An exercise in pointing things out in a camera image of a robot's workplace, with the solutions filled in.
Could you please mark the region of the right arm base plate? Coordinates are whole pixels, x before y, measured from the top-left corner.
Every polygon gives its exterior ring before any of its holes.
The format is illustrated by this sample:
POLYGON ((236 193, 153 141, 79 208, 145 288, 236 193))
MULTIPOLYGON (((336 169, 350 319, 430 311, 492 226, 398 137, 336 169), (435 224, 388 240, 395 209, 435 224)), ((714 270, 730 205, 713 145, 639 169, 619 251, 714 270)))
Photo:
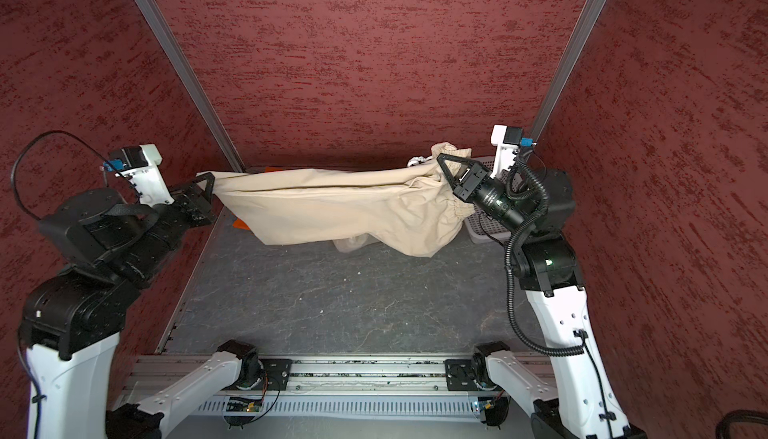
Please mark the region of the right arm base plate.
POLYGON ((446 384, 449 391, 499 391, 500 387, 489 377, 485 360, 446 359, 444 361, 446 384))

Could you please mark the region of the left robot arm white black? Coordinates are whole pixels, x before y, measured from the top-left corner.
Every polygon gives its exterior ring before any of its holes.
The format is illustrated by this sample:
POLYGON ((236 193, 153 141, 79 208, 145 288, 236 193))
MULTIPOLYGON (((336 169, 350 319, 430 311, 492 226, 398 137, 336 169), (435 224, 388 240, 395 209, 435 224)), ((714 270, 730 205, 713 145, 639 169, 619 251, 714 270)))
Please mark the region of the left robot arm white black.
POLYGON ((167 203, 129 204, 114 189, 86 191, 39 220, 66 267, 26 299, 17 339, 30 380, 32 438, 162 438, 215 393, 265 391, 254 346, 229 340, 157 394, 108 406, 114 352, 131 305, 193 228, 214 219, 215 179, 176 187, 167 203))

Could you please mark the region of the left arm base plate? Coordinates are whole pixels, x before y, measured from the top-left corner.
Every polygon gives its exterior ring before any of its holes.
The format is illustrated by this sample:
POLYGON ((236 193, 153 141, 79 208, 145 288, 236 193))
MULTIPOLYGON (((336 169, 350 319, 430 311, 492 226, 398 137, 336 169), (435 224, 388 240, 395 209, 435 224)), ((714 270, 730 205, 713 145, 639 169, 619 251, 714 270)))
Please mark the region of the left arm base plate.
POLYGON ((243 359, 234 386, 238 390, 283 391, 287 387, 293 361, 285 358, 243 359))

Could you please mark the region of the orange shorts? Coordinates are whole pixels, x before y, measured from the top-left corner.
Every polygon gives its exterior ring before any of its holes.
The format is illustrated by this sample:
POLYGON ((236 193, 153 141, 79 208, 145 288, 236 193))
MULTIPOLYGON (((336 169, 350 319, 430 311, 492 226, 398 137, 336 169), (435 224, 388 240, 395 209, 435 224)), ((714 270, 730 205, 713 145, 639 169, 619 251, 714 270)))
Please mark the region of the orange shorts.
MULTIPOLYGON (((250 170, 250 173, 262 174, 262 173, 272 173, 272 172, 282 172, 282 171, 283 171, 283 168, 266 166, 263 168, 253 168, 250 170)), ((238 230, 244 230, 244 231, 250 230, 248 225, 239 218, 235 219, 232 227, 238 230)))

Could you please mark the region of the beige shorts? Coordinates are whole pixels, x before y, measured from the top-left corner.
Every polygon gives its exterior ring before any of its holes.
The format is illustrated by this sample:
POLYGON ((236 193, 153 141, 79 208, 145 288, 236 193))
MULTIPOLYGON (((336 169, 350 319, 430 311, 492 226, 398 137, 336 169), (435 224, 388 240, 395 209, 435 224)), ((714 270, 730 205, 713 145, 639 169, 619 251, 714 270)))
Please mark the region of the beige shorts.
POLYGON ((428 161, 400 169, 217 172, 213 192, 266 245, 331 241, 351 252, 379 241, 404 255, 432 257, 474 212, 453 195, 436 161, 441 153, 472 155, 439 143, 428 161))

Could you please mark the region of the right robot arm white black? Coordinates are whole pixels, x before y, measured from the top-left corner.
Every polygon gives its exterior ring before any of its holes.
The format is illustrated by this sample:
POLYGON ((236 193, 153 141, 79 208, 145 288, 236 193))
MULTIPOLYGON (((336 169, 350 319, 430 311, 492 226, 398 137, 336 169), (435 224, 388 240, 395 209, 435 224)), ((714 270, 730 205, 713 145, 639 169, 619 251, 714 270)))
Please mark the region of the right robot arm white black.
POLYGON ((613 392, 588 311, 586 284, 573 248, 562 233, 575 209, 570 178, 544 176, 522 159, 507 180, 481 162, 442 153, 437 157, 453 194, 505 227, 507 317, 516 337, 549 358, 555 383, 541 383, 502 343, 477 347, 475 377, 517 404, 537 438, 643 438, 613 392))

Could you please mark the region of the white plastic laundry basket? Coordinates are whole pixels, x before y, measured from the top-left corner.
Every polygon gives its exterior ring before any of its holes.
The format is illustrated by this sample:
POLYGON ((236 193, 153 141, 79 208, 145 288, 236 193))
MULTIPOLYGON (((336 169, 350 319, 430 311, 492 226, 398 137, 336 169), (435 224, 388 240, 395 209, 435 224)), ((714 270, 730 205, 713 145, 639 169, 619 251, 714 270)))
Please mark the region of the white plastic laundry basket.
POLYGON ((511 232, 474 206, 475 212, 466 220, 470 238, 475 244, 497 243, 505 245, 511 232))

